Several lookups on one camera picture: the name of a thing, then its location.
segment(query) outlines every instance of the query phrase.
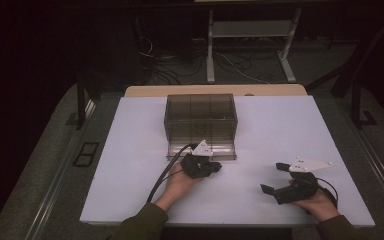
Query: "floor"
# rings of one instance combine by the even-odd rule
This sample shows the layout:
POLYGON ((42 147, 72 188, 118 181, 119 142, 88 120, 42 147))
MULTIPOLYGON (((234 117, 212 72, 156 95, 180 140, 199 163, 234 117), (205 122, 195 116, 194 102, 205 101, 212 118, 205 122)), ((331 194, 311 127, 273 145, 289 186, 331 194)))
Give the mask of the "floor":
MULTIPOLYGON (((331 49, 327 45, 326 39, 294 42, 288 59, 298 84, 307 85, 338 67, 355 48, 354 44, 334 44, 331 49)), ((216 84, 287 84, 275 57, 280 48, 281 40, 269 39, 216 43, 216 84)), ((193 62, 181 61, 170 53, 157 58, 149 59, 158 64, 147 69, 148 85, 206 84, 205 48, 199 39, 193 62)), ((377 125, 355 128, 349 117, 350 95, 338 99, 330 94, 334 81, 335 78, 309 95, 314 97, 376 223, 362 231, 372 239, 384 239, 384 183, 373 170, 378 165, 371 161, 378 158, 384 167, 384 110, 364 91, 362 109, 374 116, 377 125)), ((106 239, 116 230, 114 226, 82 224, 78 219, 122 96, 123 92, 103 94, 90 106, 91 114, 80 130, 70 121, 76 113, 76 87, 61 99, 1 213, 0 239, 106 239), (84 142, 99 143, 92 165, 72 166, 84 142)), ((220 234, 212 232, 211 236, 216 239, 220 234)), ((249 234, 248 239, 261 239, 263 233, 249 230, 237 239, 243 239, 243 234, 249 234)), ((295 240, 319 239, 313 227, 293 229, 292 235, 295 240)))

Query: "transparent storage box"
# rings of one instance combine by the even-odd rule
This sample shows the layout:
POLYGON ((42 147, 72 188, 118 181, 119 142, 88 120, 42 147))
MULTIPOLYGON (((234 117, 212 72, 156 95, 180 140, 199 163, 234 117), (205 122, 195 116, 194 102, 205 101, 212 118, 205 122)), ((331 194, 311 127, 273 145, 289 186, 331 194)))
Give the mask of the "transparent storage box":
POLYGON ((237 125, 232 94, 169 95, 164 118, 167 158, 171 160, 185 145, 205 139, 213 151, 212 160, 235 160, 237 125))

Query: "white table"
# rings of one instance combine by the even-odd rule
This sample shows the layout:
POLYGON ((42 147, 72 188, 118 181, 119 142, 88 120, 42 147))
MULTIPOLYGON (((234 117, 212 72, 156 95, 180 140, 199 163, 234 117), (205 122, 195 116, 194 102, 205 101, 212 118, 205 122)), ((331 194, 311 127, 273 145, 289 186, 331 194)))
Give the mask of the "white table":
MULTIPOLYGON (((288 185, 277 162, 296 156, 330 161, 315 171, 339 193, 339 210, 357 227, 374 226, 311 96, 235 96, 237 160, 222 162, 170 210, 171 226, 292 227, 314 224, 311 216, 278 205, 260 184, 288 185)), ((115 224, 135 215, 167 165, 163 125, 165 97, 122 98, 80 217, 90 224, 115 224)), ((154 200, 160 195, 158 189, 154 200)))

